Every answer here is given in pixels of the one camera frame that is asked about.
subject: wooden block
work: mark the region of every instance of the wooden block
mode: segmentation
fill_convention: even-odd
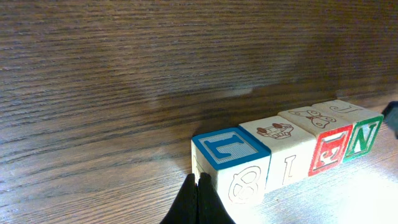
[[[312,105],[314,108],[342,118],[353,125],[343,162],[350,161],[370,152],[377,136],[383,115],[341,100]]]
[[[225,206],[262,201],[271,154],[238,128],[192,138],[192,171],[211,175]]]
[[[308,177],[314,135],[280,116],[243,123],[239,128],[271,150],[266,192]]]
[[[353,130],[351,123],[311,106],[282,111],[278,115],[317,139],[309,176],[336,167],[342,162]]]

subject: block top face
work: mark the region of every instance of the block top face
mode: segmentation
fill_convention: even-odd
[[[302,142],[315,141],[314,135],[280,116],[246,122],[240,124],[239,127],[269,147],[272,153],[294,147]]]
[[[300,128],[315,136],[326,131],[351,125],[348,121],[337,118],[330,113],[326,113],[311,106],[281,111],[278,115],[296,125],[299,125]]]
[[[256,143],[239,128],[228,128],[192,138],[193,143],[215,170],[267,157],[269,148]]]
[[[366,119],[382,116],[380,113],[356,106],[341,100],[332,100],[324,103],[317,103],[312,107],[333,114],[350,123],[357,123]]]

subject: dark wood surface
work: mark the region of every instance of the dark wood surface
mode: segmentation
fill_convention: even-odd
[[[397,4],[0,3],[0,222],[157,223],[194,134],[336,98],[398,100]],[[266,195],[252,223],[395,223],[398,150]]]

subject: butterfly drawing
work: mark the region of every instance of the butterfly drawing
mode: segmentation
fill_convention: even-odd
[[[289,111],[289,113],[303,116],[311,120],[312,124],[318,128],[325,128],[326,125],[330,124],[331,122],[336,122],[335,118],[331,118],[328,116],[323,116],[320,112],[314,110],[307,110],[307,111]]]

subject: row of toy blocks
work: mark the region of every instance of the row of toy blocks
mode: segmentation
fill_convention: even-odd
[[[335,100],[192,138],[192,169],[212,176],[224,204],[266,192],[367,154],[383,115]]]

